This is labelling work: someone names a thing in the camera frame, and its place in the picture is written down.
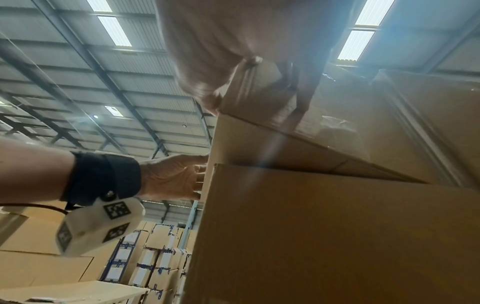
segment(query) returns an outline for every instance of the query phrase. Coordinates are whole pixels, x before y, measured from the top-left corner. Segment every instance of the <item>black wrist strap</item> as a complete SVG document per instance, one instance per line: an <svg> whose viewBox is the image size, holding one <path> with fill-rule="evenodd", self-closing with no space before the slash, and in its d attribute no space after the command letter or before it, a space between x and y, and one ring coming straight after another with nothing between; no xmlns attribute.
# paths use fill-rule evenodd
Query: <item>black wrist strap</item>
<svg viewBox="0 0 480 304"><path fill-rule="evenodd" d="M141 187L139 163L130 157L72 152L75 166L60 200L68 205L90 206L96 199L124 199Z"/></svg>

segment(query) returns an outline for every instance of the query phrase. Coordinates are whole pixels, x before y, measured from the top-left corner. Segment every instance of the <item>skylight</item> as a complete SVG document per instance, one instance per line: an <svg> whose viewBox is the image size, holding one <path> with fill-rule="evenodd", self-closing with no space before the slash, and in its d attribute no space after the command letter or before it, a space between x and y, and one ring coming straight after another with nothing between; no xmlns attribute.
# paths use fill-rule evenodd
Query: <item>skylight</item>
<svg viewBox="0 0 480 304"><path fill-rule="evenodd" d="M111 13L112 9L110 8L107 0L87 0L88 4L90 4L91 9L94 12L99 13Z"/></svg>
<svg viewBox="0 0 480 304"><path fill-rule="evenodd" d="M122 27L120 26L120 23L117 20L117 18L99 16L98 19L100 20L101 24L103 24L103 27L106 29L111 39L117 46L119 47L132 46L132 44L130 43L130 40L128 39Z"/></svg>
<svg viewBox="0 0 480 304"><path fill-rule="evenodd" d="M97 13L112 13L112 9L107 0L87 0L91 9ZM131 47L132 44L120 26L116 17L98 16L101 24L110 35L113 42L119 47Z"/></svg>
<svg viewBox="0 0 480 304"><path fill-rule="evenodd" d="M375 32L352 31L338 56L339 60L357 61L372 39Z"/></svg>
<svg viewBox="0 0 480 304"><path fill-rule="evenodd" d="M105 106L105 108L113 115L117 117L123 117L122 113L116 108L111 106Z"/></svg>
<svg viewBox="0 0 480 304"><path fill-rule="evenodd" d="M356 26L378 27L395 0L367 0L356 21Z"/></svg>

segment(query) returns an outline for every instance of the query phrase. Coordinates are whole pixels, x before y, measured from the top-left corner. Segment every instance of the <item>hand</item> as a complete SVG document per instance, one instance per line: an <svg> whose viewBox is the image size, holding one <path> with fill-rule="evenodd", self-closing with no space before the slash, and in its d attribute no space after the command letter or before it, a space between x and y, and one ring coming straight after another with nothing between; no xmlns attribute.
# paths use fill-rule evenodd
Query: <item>hand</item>
<svg viewBox="0 0 480 304"><path fill-rule="evenodd" d="M208 155L176 155L139 162L141 189L138 197L151 200L199 200Z"/></svg>

